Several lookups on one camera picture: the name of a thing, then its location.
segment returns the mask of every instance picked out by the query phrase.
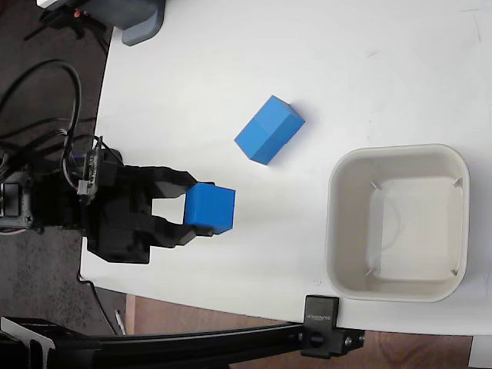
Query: wire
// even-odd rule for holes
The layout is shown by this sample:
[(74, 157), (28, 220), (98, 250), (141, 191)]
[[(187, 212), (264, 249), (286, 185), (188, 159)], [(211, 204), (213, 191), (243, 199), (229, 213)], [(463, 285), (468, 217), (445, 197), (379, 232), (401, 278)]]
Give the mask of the wire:
[[(30, 76), (32, 76), (34, 73), (37, 71), (42, 70), (43, 68), (47, 67), (58, 67), (64, 70), (65, 72), (68, 73), (68, 76), (70, 77), (71, 83), (73, 84), (74, 90), (75, 90), (75, 99), (74, 99), (74, 104), (73, 104), (73, 109), (71, 113), (71, 119), (68, 125), (67, 129), (67, 135), (64, 141), (64, 146), (63, 146), (63, 152), (61, 153), (61, 166), (66, 167), (67, 166), (67, 159), (68, 155), (70, 154), (70, 151), (72, 149), (72, 142), (73, 138), (75, 135), (75, 128), (77, 127), (77, 122), (78, 122), (78, 117), (80, 115), (80, 110), (81, 110), (81, 103), (82, 103), (82, 89), (81, 89), (81, 82), (80, 78), (78, 77), (77, 71), (72, 67), (69, 63), (66, 61), (62, 61), (59, 59), (52, 59), (52, 60), (47, 60), (43, 61), (41, 63), (38, 63), (37, 65), (31, 67), (24, 73), (22, 73), (15, 81), (14, 83), (11, 84), (11, 86), (8, 88), (7, 92), (4, 94), (2, 97), (2, 100), (0, 100), (0, 114), (3, 112), (3, 109), (9, 99), (12, 97), (12, 95), (18, 90), (18, 88), (24, 83), (25, 80), (27, 80)], [(70, 177), (70, 174), (64, 170), (65, 173), (65, 178), (67, 182), (74, 187), (74, 183)]]
[[(5, 133), (3, 135), (0, 135), (0, 140), (3, 140), (5, 138), (10, 138), (10, 137), (19, 135), (19, 134), (21, 134), (23, 132), (26, 132), (26, 131), (28, 131), (30, 129), (33, 129), (35, 127), (38, 127), (40, 125), (46, 125), (48, 123), (66, 123), (68, 121), (70, 121), (69, 118), (57, 118), (57, 117), (53, 117), (53, 118), (42, 119), (40, 121), (35, 121), (34, 123), (31, 123), (30, 125), (26, 125), (25, 127), (19, 128), (19, 129), (15, 130), (15, 131), (12, 131), (12, 132)], [(78, 121), (80, 121), (81, 123), (88, 123), (90, 121), (95, 121), (95, 117), (93, 117), (93, 118), (79, 119)]]
[(102, 52), (105, 53), (105, 56), (108, 56), (109, 53), (109, 45), (106, 45), (103, 40), (101, 40), (98, 36), (95, 35), (95, 41), (98, 43), (99, 47), (101, 48)]
[(106, 314), (106, 311), (102, 306), (101, 300), (99, 300), (98, 292), (96, 291), (94, 284), (89, 280), (83, 280), (81, 278), (82, 278), (82, 276), (80, 275), (80, 267), (79, 267), (78, 272), (77, 272), (77, 282), (80, 284), (88, 284), (91, 287), (91, 291), (92, 291), (92, 295), (94, 296), (95, 303), (98, 305), (98, 308), (101, 311), (101, 314), (104, 317), (106, 323), (108, 324), (109, 329), (111, 329), (111, 332), (113, 332), (113, 334), (118, 335), (118, 333), (115, 330), (115, 326), (109, 320), (109, 317)]
[(67, 131), (64, 129), (49, 131), (17, 150), (7, 161), (2, 162), (2, 165), (0, 165), (0, 183), (10, 177), (12, 173), (28, 164), (25, 157), (27, 153), (58, 135), (67, 135)]
[(17, 234), (21, 234), (21, 233), (24, 233), (26, 231), (27, 231), (27, 229), (13, 229), (11, 231), (5, 231), (4, 230), (4, 231), (0, 232), (0, 235), (1, 236), (15, 236)]

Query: white table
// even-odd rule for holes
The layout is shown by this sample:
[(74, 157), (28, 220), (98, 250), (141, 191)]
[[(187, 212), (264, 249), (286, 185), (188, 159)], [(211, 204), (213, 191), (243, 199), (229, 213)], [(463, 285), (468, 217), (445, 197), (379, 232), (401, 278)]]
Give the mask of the white table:
[[(492, 9), (453, 0), (168, 0), (162, 30), (115, 32), (96, 131), (130, 165), (164, 165), (236, 194), (234, 229), (149, 265), (83, 251), (96, 285), (149, 298), (302, 321), (324, 271), (327, 185), (355, 148), (443, 143), (471, 175), (465, 279), (434, 304), (342, 300), (339, 326), (492, 334)], [(306, 119), (270, 165), (234, 143), (270, 95)], [(184, 199), (156, 201), (179, 221)]]

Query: blue cube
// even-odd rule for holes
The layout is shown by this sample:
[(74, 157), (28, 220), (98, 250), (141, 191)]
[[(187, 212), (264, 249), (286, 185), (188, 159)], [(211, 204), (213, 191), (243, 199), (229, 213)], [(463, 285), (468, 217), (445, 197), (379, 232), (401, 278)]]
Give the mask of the blue cube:
[(235, 141), (251, 160), (266, 165), (303, 124), (288, 103), (271, 96)]
[(236, 191), (197, 183), (186, 193), (184, 223), (210, 227), (215, 234), (232, 228)]

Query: white container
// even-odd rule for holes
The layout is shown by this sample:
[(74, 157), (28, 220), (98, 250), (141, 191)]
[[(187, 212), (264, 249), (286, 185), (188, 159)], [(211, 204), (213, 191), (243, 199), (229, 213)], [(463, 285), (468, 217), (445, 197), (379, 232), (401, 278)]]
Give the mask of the white container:
[(446, 145), (365, 148), (335, 166), (327, 276), (346, 298), (435, 302), (467, 266), (470, 175)]

